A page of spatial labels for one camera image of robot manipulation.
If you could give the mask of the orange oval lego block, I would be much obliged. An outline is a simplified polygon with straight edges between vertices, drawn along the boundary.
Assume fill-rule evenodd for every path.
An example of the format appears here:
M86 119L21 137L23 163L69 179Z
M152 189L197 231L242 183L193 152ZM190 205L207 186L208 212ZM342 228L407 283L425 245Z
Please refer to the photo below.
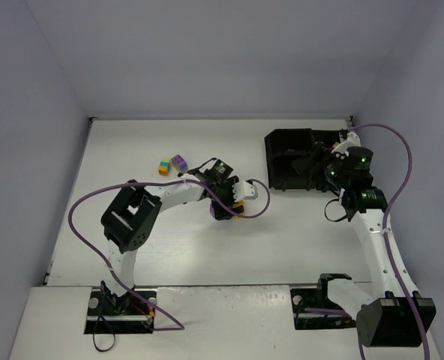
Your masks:
M235 216L239 218L241 215L245 213L245 202L243 200L233 204L231 206L232 212L235 213Z

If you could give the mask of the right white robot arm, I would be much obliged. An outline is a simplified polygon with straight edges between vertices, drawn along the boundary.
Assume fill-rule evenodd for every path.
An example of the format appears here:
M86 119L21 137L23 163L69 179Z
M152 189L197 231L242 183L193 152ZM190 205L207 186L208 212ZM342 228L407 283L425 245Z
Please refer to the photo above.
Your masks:
M423 297L405 269L392 232L389 204L373 186L373 153L352 140L338 143L322 164L338 192L337 201L352 224L370 269L372 293L347 274L321 274L314 298L294 306L294 323L303 313L349 317L365 347L427 347L436 315L432 298Z

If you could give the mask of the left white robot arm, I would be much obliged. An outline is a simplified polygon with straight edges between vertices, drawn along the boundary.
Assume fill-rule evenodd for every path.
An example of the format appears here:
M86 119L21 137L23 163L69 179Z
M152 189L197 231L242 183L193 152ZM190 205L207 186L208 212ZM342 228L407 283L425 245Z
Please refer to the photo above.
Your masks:
M217 221L229 220L244 211L242 201L257 198L248 181L231 175L233 169L217 159L210 169L190 169L181 184L125 187L103 213L101 224L108 240L109 264L117 277L134 288L137 251L148 240L161 212L185 203L211 200L211 214Z

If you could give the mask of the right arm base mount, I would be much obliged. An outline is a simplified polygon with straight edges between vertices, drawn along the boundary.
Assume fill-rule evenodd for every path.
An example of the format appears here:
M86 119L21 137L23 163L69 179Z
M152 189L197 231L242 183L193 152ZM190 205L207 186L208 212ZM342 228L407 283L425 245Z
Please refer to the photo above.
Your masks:
M351 280L348 274L324 273L316 284L289 287L293 325L296 331L354 329L356 321L329 300L328 282Z

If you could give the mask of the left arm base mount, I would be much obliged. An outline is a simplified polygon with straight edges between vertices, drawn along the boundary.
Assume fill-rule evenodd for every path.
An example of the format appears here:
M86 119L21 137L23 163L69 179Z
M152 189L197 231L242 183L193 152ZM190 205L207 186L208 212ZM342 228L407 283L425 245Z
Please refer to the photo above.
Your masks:
M128 294L116 307L98 288L91 290L85 335L142 335L154 332L155 310Z

